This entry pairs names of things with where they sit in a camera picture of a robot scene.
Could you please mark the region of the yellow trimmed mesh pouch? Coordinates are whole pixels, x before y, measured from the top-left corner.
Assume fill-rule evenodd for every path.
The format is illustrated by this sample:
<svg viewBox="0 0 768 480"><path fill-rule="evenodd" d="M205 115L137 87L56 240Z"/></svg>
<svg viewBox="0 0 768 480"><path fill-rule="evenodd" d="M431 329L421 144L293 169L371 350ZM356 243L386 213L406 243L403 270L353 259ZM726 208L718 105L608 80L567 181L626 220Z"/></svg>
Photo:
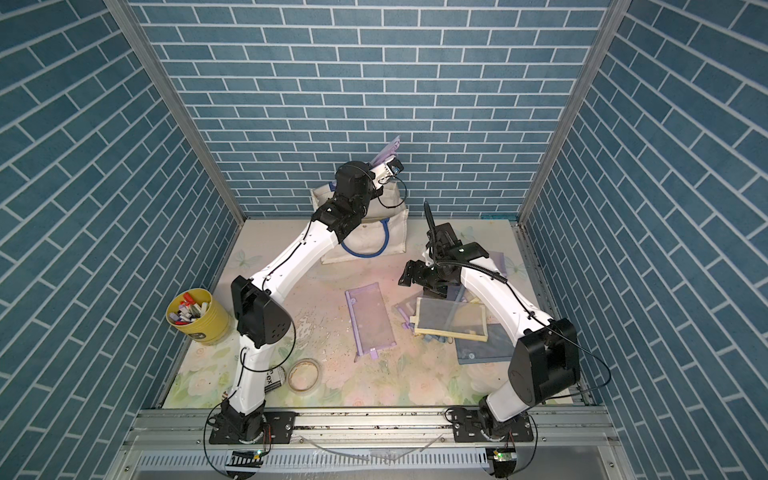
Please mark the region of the yellow trimmed mesh pouch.
<svg viewBox="0 0 768 480"><path fill-rule="evenodd" d="M419 298L413 323L416 334L488 340L487 313L481 304Z"/></svg>

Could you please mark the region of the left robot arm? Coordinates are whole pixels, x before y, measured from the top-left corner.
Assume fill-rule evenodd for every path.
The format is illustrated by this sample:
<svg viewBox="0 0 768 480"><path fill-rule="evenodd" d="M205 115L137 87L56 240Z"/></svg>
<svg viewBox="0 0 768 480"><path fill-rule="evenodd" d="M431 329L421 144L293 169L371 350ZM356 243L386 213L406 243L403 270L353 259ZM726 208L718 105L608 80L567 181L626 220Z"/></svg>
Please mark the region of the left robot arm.
<svg viewBox="0 0 768 480"><path fill-rule="evenodd" d="M400 163L343 164L336 171L331 198L317 207L303 232L262 270L232 281L240 351L232 393L222 401L220 417L234 422L261 420L267 374L275 368L274 347L293 326L283 306L285 298L312 266L362 224L370 202L401 169Z"/></svg>

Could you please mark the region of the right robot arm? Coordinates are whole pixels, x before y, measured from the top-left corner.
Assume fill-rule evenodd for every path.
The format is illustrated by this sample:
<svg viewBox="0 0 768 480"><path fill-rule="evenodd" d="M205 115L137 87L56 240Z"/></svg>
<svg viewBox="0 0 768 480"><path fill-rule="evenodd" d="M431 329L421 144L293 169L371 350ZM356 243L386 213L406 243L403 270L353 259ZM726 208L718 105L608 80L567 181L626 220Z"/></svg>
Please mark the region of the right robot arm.
<svg viewBox="0 0 768 480"><path fill-rule="evenodd" d="M513 344L508 380L479 403L486 429L508 423L580 381L574 325L553 319L529 302L501 274L487 250L459 240L450 224L428 227L424 258L408 261L398 284L416 284L440 296L450 286L461 285L508 334Z"/></svg>

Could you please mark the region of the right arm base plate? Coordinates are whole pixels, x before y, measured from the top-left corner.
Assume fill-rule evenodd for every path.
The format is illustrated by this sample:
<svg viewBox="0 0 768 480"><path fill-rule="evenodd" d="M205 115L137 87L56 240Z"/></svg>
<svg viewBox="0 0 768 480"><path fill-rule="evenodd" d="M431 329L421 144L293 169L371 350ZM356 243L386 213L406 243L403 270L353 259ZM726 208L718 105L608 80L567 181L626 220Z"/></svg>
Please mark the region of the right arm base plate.
<svg viewBox="0 0 768 480"><path fill-rule="evenodd" d="M456 443L531 442L535 437L532 424L523 415L499 422L483 409L451 406L443 416Z"/></svg>

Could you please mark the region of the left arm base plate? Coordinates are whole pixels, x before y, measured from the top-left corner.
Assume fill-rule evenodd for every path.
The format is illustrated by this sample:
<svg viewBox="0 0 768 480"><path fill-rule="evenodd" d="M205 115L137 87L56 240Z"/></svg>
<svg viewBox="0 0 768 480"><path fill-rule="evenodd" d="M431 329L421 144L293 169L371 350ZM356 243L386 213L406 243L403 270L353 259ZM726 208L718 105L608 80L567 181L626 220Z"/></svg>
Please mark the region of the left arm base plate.
<svg viewBox="0 0 768 480"><path fill-rule="evenodd" d="M235 419L217 413L207 420L209 442L214 445L288 444L297 414L293 411L256 411Z"/></svg>

